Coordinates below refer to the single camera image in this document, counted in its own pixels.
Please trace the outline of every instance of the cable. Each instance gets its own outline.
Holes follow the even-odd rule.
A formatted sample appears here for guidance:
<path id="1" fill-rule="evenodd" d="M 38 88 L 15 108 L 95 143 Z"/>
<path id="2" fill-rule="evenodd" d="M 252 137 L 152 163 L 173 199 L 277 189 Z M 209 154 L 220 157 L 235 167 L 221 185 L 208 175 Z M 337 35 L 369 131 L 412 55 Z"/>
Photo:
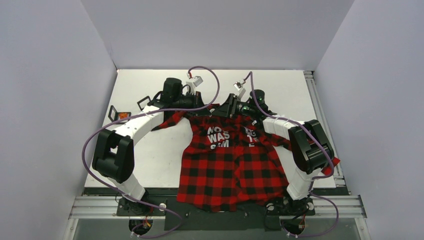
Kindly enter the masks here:
<path id="1" fill-rule="evenodd" d="M 142 117 L 142 116 L 147 116 L 147 115 L 151 115 L 151 114 L 155 114 L 155 113 L 160 113 L 160 112 L 167 112 L 167 111 L 191 111 L 192 112 L 192 111 L 199 111 L 199 110 L 202 110 L 202 109 L 205 109 L 205 108 L 209 107 L 211 104 L 213 104 L 215 102 L 215 100 L 218 97 L 218 93 L 220 92 L 220 81 L 218 80 L 218 76 L 215 74 L 215 72 L 213 70 L 211 70 L 210 68 L 205 67 L 205 66 L 193 66 L 193 67 L 191 67 L 188 70 L 189 76 L 192 75 L 191 74 L 191 71 L 193 69 L 205 69 L 205 70 L 208 70 L 215 77 L 216 84 L 217 84 L 217 89 L 216 89 L 216 94 L 213 97 L 212 101 L 210 101 L 210 103 L 208 103 L 208 104 L 206 104 L 206 105 L 204 105 L 202 107 L 198 107 L 198 108 L 166 108 L 166 109 L 158 109 L 158 110 L 154 110 L 154 111 L 150 111 L 150 112 L 143 112 L 141 114 L 137 114 L 137 115 L 134 115 L 134 116 L 129 116 L 129 117 L 126 117 L 126 118 L 118 119 L 118 120 L 113 121 L 113 122 L 111 122 L 109 124 L 106 124 L 105 126 L 101 127 L 97 131 L 95 131 L 93 134 L 90 135 L 90 137 L 88 137 L 88 139 L 85 141 L 84 145 L 82 146 L 82 153 L 81 153 L 82 164 L 84 165 L 84 168 L 88 172 L 88 174 L 90 174 L 94 179 L 96 179 L 97 181 L 99 181 L 101 184 L 109 187 L 110 189 L 113 189 L 113 190 L 117 191 L 118 193 L 122 194 L 122 196 L 125 196 L 127 199 L 132 200 L 133 202 L 137 202 L 139 204 L 147 205 L 149 207 L 153 207 L 153 208 L 164 210 L 164 211 L 166 211 L 166 212 L 168 212 L 170 214 L 175 215 L 177 218 L 179 218 L 181 220 L 181 222 L 178 225 L 176 225 L 175 227 L 171 228 L 170 230 L 168 230 L 166 232 L 163 232 L 161 234 L 154 235 L 154 236 L 142 236 L 141 235 L 141 236 L 139 236 L 140 238 L 153 239 L 153 238 L 157 238 L 157 237 L 161 237 L 161 236 L 164 236 L 166 234 L 169 234 L 172 231 L 174 231 L 177 228 L 179 228 L 183 224 L 183 217 L 181 217 L 181 215 L 179 215 L 178 213 L 176 213 L 176 212 L 174 212 L 174 211 L 172 211 L 172 210 L 170 210 L 168 208 L 164 208 L 164 207 L 161 207 L 161 206 L 158 206 L 158 205 L 154 205 L 154 204 L 151 204 L 151 203 L 148 203 L 148 202 L 145 202 L 145 201 L 141 201 L 139 199 L 135 199 L 134 197 L 126 194 L 125 192 L 121 191 L 117 187 L 112 186 L 112 185 L 108 184 L 107 182 L 103 181 L 102 179 L 100 179 L 99 177 L 97 177 L 90 170 L 90 167 L 87 165 L 86 149 L 87 149 L 87 146 L 88 146 L 89 142 L 91 141 L 91 139 L 93 139 L 98 133 L 100 133 L 101 131 L 105 130 L 106 128 L 108 128 L 108 127 L 110 127 L 112 125 L 118 124 L 120 122 L 129 121 L 131 119 L 136 119 L 136 118 L 139 118 L 139 117 Z M 137 226 L 135 226 L 132 229 L 132 233 L 134 232 L 135 229 L 137 229 L 137 227 L 139 227 L 139 226 L 137 225 Z"/>
<path id="2" fill-rule="evenodd" d="M 186 84 L 186 85 L 182 86 L 182 88 L 181 88 L 181 93 L 183 93 L 183 89 L 184 89 L 185 87 L 188 87 L 188 93 L 190 93 L 190 92 L 192 91 L 192 87 L 191 87 L 190 85 Z"/>
<path id="3" fill-rule="evenodd" d="M 327 229 L 326 231 L 324 231 L 324 232 L 321 232 L 321 233 L 316 233 L 316 234 L 309 234 L 309 235 L 300 235 L 300 236 L 298 236 L 298 235 L 295 235 L 295 234 L 292 234 L 292 233 L 290 233 L 290 232 L 288 232 L 285 228 L 284 228 L 284 226 L 282 227 L 286 232 L 288 232 L 288 234 L 289 235 L 291 235 L 291 236 L 294 236 L 294 237 L 297 237 L 297 238 L 307 238 L 307 237 L 319 237 L 319 236 L 322 236 L 322 235 L 325 235 L 325 234 L 327 234 L 328 232 L 330 232 L 330 231 L 332 231 L 336 226 L 337 226 L 337 223 L 339 223 L 339 209 L 337 208 L 337 206 L 336 206 L 336 204 L 333 202 L 333 201 L 331 201 L 330 199 L 328 199 L 328 198 L 326 198 L 326 197 L 323 197 L 323 196 L 320 196 L 320 195 L 316 195 L 316 194 L 314 194 L 313 192 L 311 192 L 311 190 L 312 190 L 312 186 L 313 186 L 313 184 L 314 184 L 314 180 L 316 180 L 316 179 L 326 179 L 326 178 L 329 178 L 329 177 L 331 177 L 331 176 L 333 176 L 333 174 L 334 174 L 334 164 L 333 164 L 333 162 L 332 162 L 332 160 L 331 160 L 331 158 L 330 158 L 330 156 L 328 155 L 328 153 L 326 152 L 326 150 L 323 148 L 323 146 L 315 139 L 315 137 L 306 129 L 306 127 L 305 126 L 303 126 L 300 122 L 297 122 L 297 121 L 294 121 L 294 120 L 291 120 L 291 119 L 288 119 L 288 118 L 285 118 L 285 117 L 282 117 L 282 116 L 280 116 L 280 117 L 276 117 L 276 116 L 272 116 L 272 115 L 270 115 L 270 114 L 268 114 L 268 113 L 266 113 L 262 108 L 261 108 L 261 106 L 259 106 L 259 103 L 258 103 L 258 100 L 256 99 L 256 95 L 255 95 L 255 87 L 254 87 L 254 84 L 253 84 L 253 72 L 252 71 L 250 71 L 249 72 L 249 74 L 243 79 L 244 81 L 246 81 L 248 78 L 250 77 L 250 84 L 251 84 L 251 90 L 252 90 L 252 97 L 253 97 L 253 100 L 254 100 L 254 103 L 256 104 L 256 106 L 257 106 L 257 108 L 265 115 L 265 116 L 267 116 L 267 117 L 269 117 L 269 118 L 272 118 L 272 119 L 281 119 L 281 120 L 284 120 L 284 121 L 287 121 L 287 122 L 289 122 L 289 123 L 292 123 L 292 124 L 296 124 L 296 125 L 298 125 L 308 136 L 309 136 L 309 138 L 316 144 L 316 146 L 318 146 L 318 148 L 321 150 L 321 152 L 324 154 L 324 156 L 325 156 L 325 158 L 327 158 L 327 161 L 328 161 L 328 163 L 329 163 L 329 165 L 330 165 L 330 168 L 331 168 L 331 173 L 329 174 L 329 175 L 324 175 L 324 176 L 314 176 L 313 178 L 312 178 L 312 181 L 310 182 L 310 186 L 309 186 L 309 189 L 308 189 L 308 191 L 309 191 L 309 193 L 310 193 L 310 195 L 311 196 L 314 196 L 314 197 L 316 197 L 316 198 L 319 198 L 319 199 L 323 199 L 323 200 L 326 200 L 326 201 L 328 201 L 329 203 L 331 203 L 333 206 L 334 206 L 334 208 L 335 208 L 335 213 L 336 213 L 336 217 L 335 217 L 335 222 L 334 222 L 334 225 L 333 226 L 331 226 L 329 229 Z"/>

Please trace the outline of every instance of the black knob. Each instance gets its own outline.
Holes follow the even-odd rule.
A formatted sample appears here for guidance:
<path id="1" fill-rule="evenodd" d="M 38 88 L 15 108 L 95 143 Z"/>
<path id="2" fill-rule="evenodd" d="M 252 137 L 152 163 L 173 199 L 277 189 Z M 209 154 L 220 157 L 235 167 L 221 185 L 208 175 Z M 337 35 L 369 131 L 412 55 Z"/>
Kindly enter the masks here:
<path id="1" fill-rule="evenodd" d="M 265 103 L 265 92 L 260 89 L 254 90 L 254 95 L 256 96 L 257 102 L 261 105 Z M 253 98 L 253 92 L 250 91 L 250 97 Z"/>

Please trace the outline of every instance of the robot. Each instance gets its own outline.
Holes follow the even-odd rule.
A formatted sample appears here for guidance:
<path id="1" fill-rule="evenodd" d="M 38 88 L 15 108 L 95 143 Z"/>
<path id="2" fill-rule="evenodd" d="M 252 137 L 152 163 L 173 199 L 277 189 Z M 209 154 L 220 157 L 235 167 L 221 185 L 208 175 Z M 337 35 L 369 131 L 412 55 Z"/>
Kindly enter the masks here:
<path id="1" fill-rule="evenodd" d="M 159 109 L 197 109 L 205 104 L 202 101 L 201 92 L 196 91 L 203 82 L 200 76 L 189 76 L 186 81 L 188 92 L 183 94 L 182 81 L 177 78 L 167 78 L 163 84 L 162 91 L 159 91 L 152 99 L 148 100 L 140 114 L 149 113 Z M 311 182 L 329 162 L 318 146 L 312 142 L 305 131 L 291 122 L 275 119 L 266 116 L 261 110 L 274 117 L 279 117 L 269 110 L 265 103 L 265 93 L 260 89 L 250 92 L 250 98 L 243 102 L 242 96 L 246 92 L 242 82 L 236 82 L 234 87 L 237 94 L 229 94 L 227 100 L 210 111 L 203 108 L 197 111 L 190 111 L 195 116 L 220 116 L 234 118 L 237 115 L 249 116 L 253 119 L 254 125 L 258 125 L 266 133 L 275 134 L 290 140 L 293 159 L 296 164 L 294 176 L 289 181 L 286 189 L 287 199 L 284 206 L 289 212 L 297 213 L 313 208 L 309 199 Z M 133 174 L 135 159 L 134 146 L 156 126 L 162 124 L 172 116 L 174 112 L 156 112 L 129 120 L 114 130 L 104 129 L 97 138 L 92 167 L 102 176 L 107 177 L 119 190 L 126 193 L 124 198 L 131 196 L 134 199 L 142 200 L 146 190 L 139 183 Z M 321 144 L 331 159 L 334 157 L 334 150 L 319 121 L 312 119 L 300 121 L 300 123 L 313 135 Z"/>

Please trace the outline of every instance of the gray wall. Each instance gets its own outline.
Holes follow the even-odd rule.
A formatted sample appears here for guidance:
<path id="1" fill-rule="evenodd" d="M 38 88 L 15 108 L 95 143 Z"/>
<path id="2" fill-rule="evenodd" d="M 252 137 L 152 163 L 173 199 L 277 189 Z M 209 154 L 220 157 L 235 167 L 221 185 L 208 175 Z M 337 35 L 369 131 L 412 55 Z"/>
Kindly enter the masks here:
<path id="1" fill-rule="evenodd" d="M 2 240 L 62 239 L 115 75 L 80 1 L 1 1 Z"/>
<path id="2" fill-rule="evenodd" d="M 119 69 L 317 67 L 354 0 L 82 0 Z"/>
<path id="3" fill-rule="evenodd" d="M 374 240 L 423 239 L 424 1 L 356 0 L 315 72 Z"/>

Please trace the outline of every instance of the red and black plaid shirt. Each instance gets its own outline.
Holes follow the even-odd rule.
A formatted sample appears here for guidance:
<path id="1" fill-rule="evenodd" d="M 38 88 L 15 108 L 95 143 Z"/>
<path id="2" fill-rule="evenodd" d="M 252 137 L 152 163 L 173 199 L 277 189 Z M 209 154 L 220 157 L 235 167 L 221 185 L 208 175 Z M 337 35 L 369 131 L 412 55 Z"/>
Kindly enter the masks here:
<path id="1" fill-rule="evenodd" d="M 206 211 L 235 211 L 236 204 L 263 205 L 283 196 L 289 185 L 273 146 L 290 150 L 290 142 L 265 133 L 246 116 L 189 116 L 176 112 L 156 129 L 188 118 L 193 132 L 182 154 L 177 201 Z"/>

